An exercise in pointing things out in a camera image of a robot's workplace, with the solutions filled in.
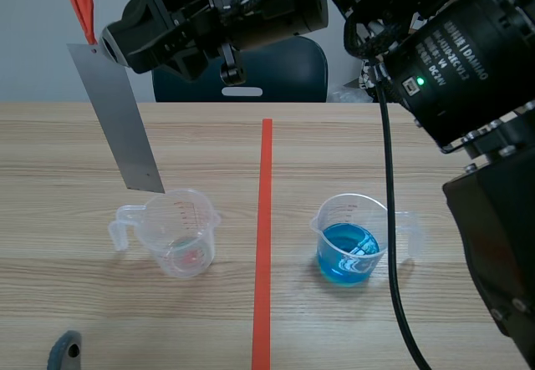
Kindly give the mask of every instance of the metal sheet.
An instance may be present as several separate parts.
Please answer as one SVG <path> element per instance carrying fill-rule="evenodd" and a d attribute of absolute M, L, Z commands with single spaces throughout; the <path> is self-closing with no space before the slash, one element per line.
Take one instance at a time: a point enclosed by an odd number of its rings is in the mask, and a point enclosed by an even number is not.
<path fill-rule="evenodd" d="M 126 68 L 98 46 L 68 47 L 126 187 L 165 193 Z"/>

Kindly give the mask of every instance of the plastic measuring cup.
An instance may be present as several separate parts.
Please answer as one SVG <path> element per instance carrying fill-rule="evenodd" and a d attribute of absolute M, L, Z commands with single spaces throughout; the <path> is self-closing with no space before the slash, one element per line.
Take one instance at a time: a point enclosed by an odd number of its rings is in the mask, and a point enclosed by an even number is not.
<path fill-rule="evenodd" d="M 137 238 L 169 276 L 196 276 L 214 259 L 214 230 L 221 217 L 196 190 L 173 190 L 146 205 L 125 205 L 115 216 L 108 226 L 115 249 L 128 249 L 127 227 L 133 226 Z"/>
<path fill-rule="evenodd" d="M 411 213 L 400 212 L 396 220 L 404 224 L 396 230 L 403 228 L 411 233 L 409 254 L 417 256 L 422 247 L 417 219 Z M 318 234 L 321 272 L 330 281 L 346 286 L 368 279 L 388 247 L 386 207 L 368 196 L 331 197 L 322 204 L 310 226 Z"/>

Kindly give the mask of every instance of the wood grain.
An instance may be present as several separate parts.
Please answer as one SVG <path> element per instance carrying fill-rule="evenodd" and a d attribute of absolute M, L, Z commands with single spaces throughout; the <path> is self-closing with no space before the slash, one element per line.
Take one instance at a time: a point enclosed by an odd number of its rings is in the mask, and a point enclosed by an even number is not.
<path fill-rule="evenodd" d="M 263 118 L 274 119 L 272 368 L 409 369 L 386 261 L 363 286 L 327 283 L 308 228 L 332 195 L 385 201 L 379 109 L 366 104 L 141 104 L 168 190 L 205 192 L 222 214 L 217 256 L 165 277 L 139 243 L 118 255 L 106 226 L 126 190 L 88 104 L 0 104 L 0 369 L 44 368 L 68 329 L 86 369 L 251 367 Z M 441 155 L 392 108 L 398 210 L 420 214 L 424 255 L 406 260 L 407 317 L 433 368 L 527 368 L 476 293 L 441 193 L 464 154 Z"/>

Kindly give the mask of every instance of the black chair backrest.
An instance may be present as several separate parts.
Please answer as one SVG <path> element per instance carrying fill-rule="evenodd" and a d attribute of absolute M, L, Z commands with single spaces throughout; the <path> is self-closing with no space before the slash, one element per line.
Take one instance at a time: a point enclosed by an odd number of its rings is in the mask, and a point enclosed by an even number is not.
<path fill-rule="evenodd" d="M 221 58 L 212 60 L 195 82 L 186 82 L 164 69 L 156 69 L 152 74 L 156 101 L 325 102 L 327 99 L 327 59 L 313 40 L 293 37 L 245 51 L 242 52 L 242 62 L 247 71 L 247 82 L 239 89 L 226 88 L 221 81 Z M 262 95 L 225 95 L 250 92 L 249 88 L 257 88 L 258 94 L 261 89 Z"/>

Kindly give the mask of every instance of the red line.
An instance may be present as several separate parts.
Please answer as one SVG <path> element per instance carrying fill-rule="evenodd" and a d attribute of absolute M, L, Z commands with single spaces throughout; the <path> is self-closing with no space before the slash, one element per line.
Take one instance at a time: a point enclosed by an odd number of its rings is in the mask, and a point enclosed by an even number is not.
<path fill-rule="evenodd" d="M 258 191 L 257 269 L 252 323 L 252 370 L 271 367 L 271 184 L 273 120 L 262 122 L 260 188 Z"/>

